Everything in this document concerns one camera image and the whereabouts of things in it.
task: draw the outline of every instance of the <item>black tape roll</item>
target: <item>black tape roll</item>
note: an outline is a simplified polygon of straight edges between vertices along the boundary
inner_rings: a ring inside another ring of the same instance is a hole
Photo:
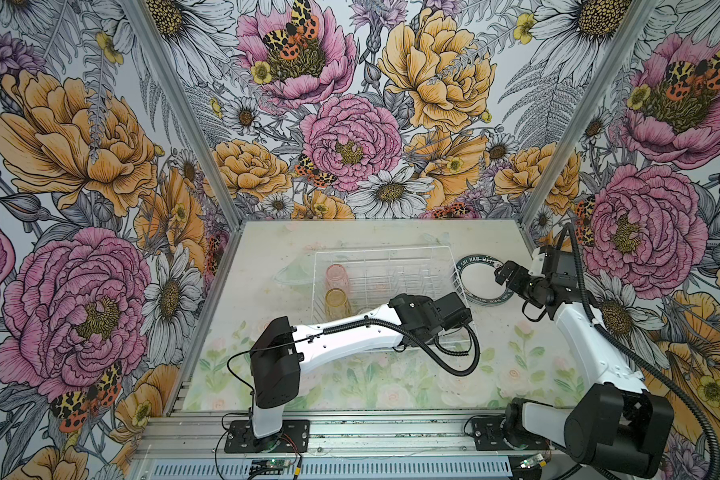
[[[490,265],[493,268],[501,268],[501,266],[503,265],[501,261],[493,258],[490,255],[467,255],[456,263],[456,274],[458,275],[459,281],[461,281],[461,272],[464,271],[467,266],[473,264],[485,264]],[[474,293],[471,293],[467,289],[467,287],[464,286],[463,281],[461,281],[461,286],[464,288],[464,294],[467,296],[467,300],[482,306],[500,305],[509,300],[509,298],[512,297],[513,293],[511,290],[505,287],[504,292],[496,298],[483,298],[481,296],[475,295]]]

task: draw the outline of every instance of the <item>floral tablecloth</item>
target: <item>floral tablecloth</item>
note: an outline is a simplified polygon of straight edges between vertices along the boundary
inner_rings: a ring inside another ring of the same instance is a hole
[[[314,252],[358,246],[450,245],[458,260],[487,254],[528,266],[530,255],[512,220],[249,222],[237,251],[185,410],[250,406],[248,387],[226,361],[248,350],[271,319],[309,321]],[[302,377],[290,410],[502,408],[515,396],[556,406],[574,405],[584,381],[565,339],[551,321],[528,322],[513,297],[499,306],[470,305],[480,340],[480,365],[469,376],[441,370],[425,353],[384,351],[330,362]],[[471,356],[449,357],[464,368]],[[233,363],[248,381],[247,356]]]

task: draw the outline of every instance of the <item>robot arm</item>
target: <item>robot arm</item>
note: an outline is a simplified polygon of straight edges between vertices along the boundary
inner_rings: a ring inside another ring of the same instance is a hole
[[[530,272],[507,262],[497,270],[496,281],[507,283],[527,303],[546,309],[568,342],[587,389],[573,410],[515,398],[506,412],[506,438],[517,445],[528,436],[545,437],[578,463],[652,477],[674,411],[666,398],[648,393],[640,370],[633,370],[595,329],[604,325],[600,310],[592,308],[595,318],[587,318],[572,254],[551,246],[537,249]]]
[[[371,324],[369,319],[386,322],[387,326]],[[355,353],[421,346],[441,331],[458,326],[466,326],[470,332],[471,321],[470,309],[456,293],[439,300],[401,294],[371,312],[316,325],[291,326],[286,316],[274,319],[251,348],[253,435],[263,442],[278,435],[283,407],[298,395],[302,373]],[[480,355],[477,345],[474,350],[472,370]]]

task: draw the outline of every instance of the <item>glass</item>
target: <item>glass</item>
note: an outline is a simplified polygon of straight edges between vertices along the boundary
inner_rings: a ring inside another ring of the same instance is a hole
[[[349,294],[349,276],[344,265],[333,264],[326,269],[326,290],[339,288]]]
[[[344,290],[332,288],[326,293],[326,320],[340,320],[352,314],[349,299]]]

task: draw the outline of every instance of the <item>dish rack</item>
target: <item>dish rack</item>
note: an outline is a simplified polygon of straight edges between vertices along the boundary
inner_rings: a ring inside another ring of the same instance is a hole
[[[400,293],[437,300],[456,292],[468,306],[450,246],[321,250],[315,254],[311,323],[334,320],[326,314],[326,270],[335,264],[346,270],[353,315],[369,312]],[[442,345],[463,343],[466,349],[469,344],[464,329],[442,332],[440,337]]]

